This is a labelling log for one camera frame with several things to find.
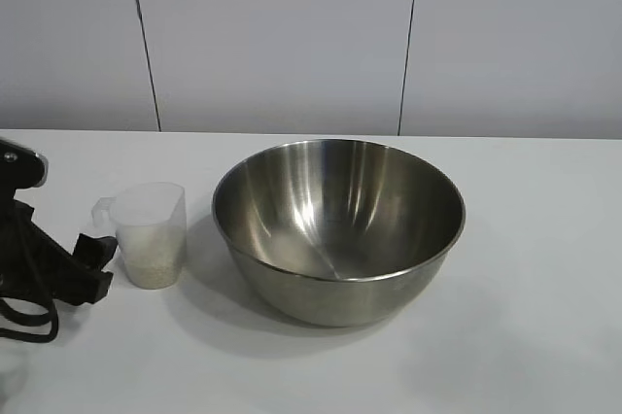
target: plastic measuring cup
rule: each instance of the plastic measuring cup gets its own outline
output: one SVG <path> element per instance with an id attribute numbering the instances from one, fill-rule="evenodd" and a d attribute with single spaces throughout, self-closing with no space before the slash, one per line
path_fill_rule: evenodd
<path id="1" fill-rule="evenodd" d="M 156 290 L 174 284 L 186 258 L 186 196 L 171 183 L 148 183 L 100 198 L 95 226 L 112 225 L 129 279 Z"/>

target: white wall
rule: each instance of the white wall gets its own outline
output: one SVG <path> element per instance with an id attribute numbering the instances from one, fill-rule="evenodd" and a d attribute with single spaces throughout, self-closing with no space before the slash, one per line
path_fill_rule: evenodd
<path id="1" fill-rule="evenodd" d="M 395 134 L 411 0 L 141 0 L 164 130 Z"/>
<path id="2" fill-rule="evenodd" d="M 0 0 L 0 127 L 156 129 L 134 0 Z"/>
<path id="3" fill-rule="evenodd" d="M 401 133 L 622 137 L 622 0 L 415 0 Z"/>

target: black power cord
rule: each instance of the black power cord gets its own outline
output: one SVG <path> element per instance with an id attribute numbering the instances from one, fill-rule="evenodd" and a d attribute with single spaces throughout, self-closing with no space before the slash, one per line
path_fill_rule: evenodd
<path id="1" fill-rule="evenodd" d="M 39 299 L 37 299 L 38 302 L 35 303 L 44 307 L 47 312 L 37 315 L 25 314 L 11 307 L 4 300 L 4 298 L 0 297 L 0 315 L 10 320 L 11 322 L 17 325 L 21 325 L 23 327 L 39 327 L 47 323 L 51 323 L 52 325 L 48 334 L 29 333 L 16 329 L 0 328 L 0 337 L 11 338 L 28 343 L 49 343 L 50 341 L 53 341 L 58 335 L 58 312 L 56 310 L 56 306 L 54 304 L 52 296 L 50 295 L 50 292 L 48 291 L 48 288 L 46 287 L 43 278 L 41 277 L 41 274 L 39 273 L 39 270 L 35 264 L 35 260 L 32 257 L 30 248 L 28 247 L 24 232 L 23 219 L 18 208 L 13 208 L 12 216 L 14 224 L 16 225 L 17 237 L 26 261 L 26 265 L 30 270 L 32 279 L 40 294 Z"/>

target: mixing bowl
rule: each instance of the mixing bowl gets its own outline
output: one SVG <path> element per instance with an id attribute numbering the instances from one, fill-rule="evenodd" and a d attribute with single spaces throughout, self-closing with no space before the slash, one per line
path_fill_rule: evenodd
<path id="1" fill-rule="evenodd" d="M 268 149 L 233 167 L 213 215 L 242 274 L 282 312 L 348 327 L 419 294 L 458 240 L 458 189 L 417 156 L 355 140 Z"/>

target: bowl rim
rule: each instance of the bowl rim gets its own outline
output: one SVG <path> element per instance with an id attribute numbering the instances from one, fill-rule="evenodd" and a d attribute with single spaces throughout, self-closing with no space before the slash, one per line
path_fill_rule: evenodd
<path id="1" fill-rule="evenodd" d="M 240 166 L 243 166 L 244 164 L 248 163 L 253 158 L 269 154 L 270 152 L 276 152 L 278 150 L 283 150 L 283 149 L 285 149 L 287 147 L 292 147 L 292 146 L 296 146 L 296 145 L 323 144 L 323 143 L 326 143 L 326 142 L 355 142 L 355 143 L 373 145 L 373 146 L 376 146 L 376 147 L 381 148 L 381 149 L 388 149 L 388 150 L 400 152 L 402 154 L 405 154 L 405 155 L 408 155 L 408 156 L 416 158 L 417 160 L 419 160 L 420 162 L 423 162 L 428 167 L 430 167 L 432 170 L 434 170 L 438 174 L 440 174 L 440 176 L 445 181 L 447 181 L 449 183 L 449 186 L 453 189 L 453 191 L 458 196 L 458 200 L 460 201 L 460 207 L 461 207 L 461 212 L 462 212 L 461 218 L 460 218 L 460 225 L 458 226 L 458 229 L 456 230 L 456 233 L 451 238 L 451 240 L 439 252 L 437 252 L 436 254 L 431 256 L 430 258 L 425 259 L 425 260 L 423 260 L 423 261 L 421 261 L 421 262 L 419 262 L 419 263 L 417 263 L 417 264 L 415 264 L 413 266 L 409 266 L 408 268 L 403 268 L 403 269 L 398 270 L 398 271 L 393 271 L 391 273 L 385 273 L 385 274 L 382 274 L 382 275 L 374 275 L 374 276 L 365 276 L 365 277 L 362 277 L 362 278 L 329 278 L 329 277 L 307 275 L 307 274 L 304 274 L 304 273 L 297 273 L 297 272 L 294 272 L 294 271 L 290 271 L 287 268 L 282 268 L 280 266 L 273 265 L 272 263 L 267 263 L 267 262 L 265 262 L 265 261 L 263 261 L 261 259 L 258 259 L 255 256 L 253 256 L 252 254 L 249 254 L 248 252 L 241 250 L 239 247 L 237 247 L 233 243 L 231 238 L 228 236 L 228 234 L 225 233 L 225 230 L 221 226 L 221 222 L 219 222 L 218 215 L 216 214 L 216 208 L 215 208 L 216 199 L 217 199 L 217 197 L 219 195 L 219 192 L 221 191 L 221 188 L 222 188 L 223 184 L 228 179 L 228 177 L 234 171 L 236 171 Z M 212 194 L 211 213 L 212 213 L 212 218 L 214 220 L 214 223 L 216 224 L 216 227 L 218 228 L 218 231 L 221 234 L 221 236 L 223 237 L 223 239 L 225 240 L 227 246 L 230 249 L 234 250 L 237 254 L 240 254 L 240 255 L 242 255 L 244 257 L 247 257 L 247 258 L 257 262 L 258 264 L 261 264 L 263 266 L 271 268 L 274 271 L 277 271 L 277 272 L 280 272 L 280 273 L 285 273 L 285 274 L 292 275 L 292 276 L 295 276 L 295 277 L 306 278 L 306 279 L 309 279 L 309 280 L 328 282 L 328 283 L 367 283 L 367 282 L 374 282 L 374 281 L 382 281 L 382 280 L 387 280 L 387 279 L 391 279 L 391 278 L 396 278 L 398 276 L 406 275 L 408 273 L 411 273 L 411 272 L 414 272 L 414 271 L 418 270 L 419 268 L 423 268 L 425 266 L 428 266 L 432 262 L 437 261 L 438 259 L 443 258 L 449 252 L 449 250 L 452 247 L 454 247 L 454 245 L 456 244 L 456 242 L 458 242 L 458 239 L 460 239 L 460 236 L 462 235 L 462 233 L 463 233 L 463 231 L 465 229 L 465 222 L 467 220 L 467 207 L 465 205 L 465 200 L 464 200 L 462 194 L 460 193 L 460 190 L 458 189 L 458 187 L 454 184 L 454 182 L 445 173 L 443 173 L 440 169 L 438 169 L 436 166 L 434 166 L 430 162 L 428 162 L 428 161 L 424 160 L 423 158 L 421 158 L 419 156 L 416 156 L 416 155 L 414 155 L 414 154 L 412 154 L 410 152 L 407 152 L 406 150 L 398 149 L 396 147 L 391 147 L 391 146 L 386 145 L 386 144 L 382 144 L 382 143 L 378 143 L 378 142 L 369 142 L 367 140 L 362 140 L 362 139 L 343 139 L 343 138 L 306 139 L 306 140 L 299 140 L 299 141 L 295 141 L 295 142 L 288 142 L 288 143 L 285 143 L 285 144 L 281 144 L 281 145 L 277 145 L 277 146 L 274 146 L 274 147 L 270 147 L 270 148 L 261 150 L 261 151 L 255 153 L 255 154 L 253 154 L 253 155 L 247 156 L 242 161 L 236 163 L 233 167 L 231 167 L 228 171 L 226 171 L 226 173 L 219 180 L 218 184 L 216 185 L 216 188 L 214 189 L 214 193 Z"/>

